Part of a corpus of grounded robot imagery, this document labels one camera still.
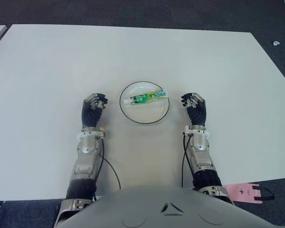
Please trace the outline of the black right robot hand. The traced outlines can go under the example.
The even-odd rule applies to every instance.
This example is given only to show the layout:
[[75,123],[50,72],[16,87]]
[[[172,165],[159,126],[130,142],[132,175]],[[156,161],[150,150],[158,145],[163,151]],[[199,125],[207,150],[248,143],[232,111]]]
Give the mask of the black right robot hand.
[[205,126],[207,111],[203,97],[197,93],[187,93],[181,97],[181,102],[186,107],[192,125]]

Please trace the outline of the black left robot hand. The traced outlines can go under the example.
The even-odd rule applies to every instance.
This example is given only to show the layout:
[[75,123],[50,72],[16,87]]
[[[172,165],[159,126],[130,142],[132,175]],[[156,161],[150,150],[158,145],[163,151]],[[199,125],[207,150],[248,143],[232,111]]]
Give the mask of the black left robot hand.
[[81,114],[83,128],[96,127],[107,102],[108,99],[101,93],[92,93],[83,100]]

